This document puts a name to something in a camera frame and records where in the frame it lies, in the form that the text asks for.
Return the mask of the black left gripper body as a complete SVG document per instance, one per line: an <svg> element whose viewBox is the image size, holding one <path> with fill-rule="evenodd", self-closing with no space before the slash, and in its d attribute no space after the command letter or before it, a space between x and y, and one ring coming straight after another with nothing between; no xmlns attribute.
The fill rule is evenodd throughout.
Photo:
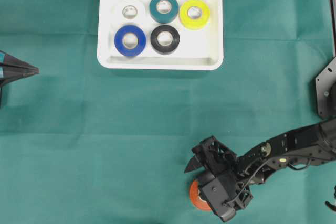
<svg viewBox="0 0 336 224"><path fill-rule="evenodd" d="M0 87L0 107L2 105L2 93L3 93L3 89L2 87Z"/></svg>

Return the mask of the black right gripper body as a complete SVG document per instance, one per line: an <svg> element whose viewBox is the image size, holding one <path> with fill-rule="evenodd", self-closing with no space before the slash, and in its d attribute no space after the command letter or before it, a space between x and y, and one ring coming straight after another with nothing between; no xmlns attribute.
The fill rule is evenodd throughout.
<svg viewBox="0 0 336 224"><path fill-rule="evenodd" d="M235 171L237 154L214 136L202 140L192 152L204 157L204 170L196 176L201 198L221 221L232 220L253 199Z"/></svg>

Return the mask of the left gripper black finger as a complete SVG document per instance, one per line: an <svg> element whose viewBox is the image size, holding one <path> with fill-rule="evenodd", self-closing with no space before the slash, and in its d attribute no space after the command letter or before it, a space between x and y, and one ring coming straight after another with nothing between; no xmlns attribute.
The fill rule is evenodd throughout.
<svg viewBox="0 0 336 224"><path fill-rule="evenodd" d="M28 69L33 72L39 72L39 69L37 67L30 65L25 61L21 61L18 58L11 56L10 54L2 50L1 50L1 66Z"/></svg>
<svg viewBox="0 0 336 224"><path fill-rule="evenodd" d="M17 71L17 70L3 70L1 72L1 88L11 82L17 81L19 79L28 78L39 74L39 71L31 71L31 70L24 70L24 71Z"/></svg>

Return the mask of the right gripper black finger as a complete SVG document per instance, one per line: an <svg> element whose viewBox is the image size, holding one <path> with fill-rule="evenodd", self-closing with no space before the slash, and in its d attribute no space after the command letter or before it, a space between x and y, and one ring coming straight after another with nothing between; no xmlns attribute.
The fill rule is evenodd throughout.
<svg viewBox="0 0 336 224"><path fill-rule="evenodd" d="M204 165L204 157L202 155L194 155L188 162L184 173L189 173L202 168Z"/></svg>

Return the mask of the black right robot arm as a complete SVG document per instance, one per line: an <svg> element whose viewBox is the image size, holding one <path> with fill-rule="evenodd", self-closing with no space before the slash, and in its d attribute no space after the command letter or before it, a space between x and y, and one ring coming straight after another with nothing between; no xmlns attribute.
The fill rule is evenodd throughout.
<svg viewBox="0 0 336 224"><path fill-rule="evenodd" d="M189 197L201 211L230 221L253 198L252 185L261 185L276 171L304 170L335 161L335 61L316 76L317 112L322 121L284 132L238 156L214 136L193 149L186 172L200 169Z"/></svg>

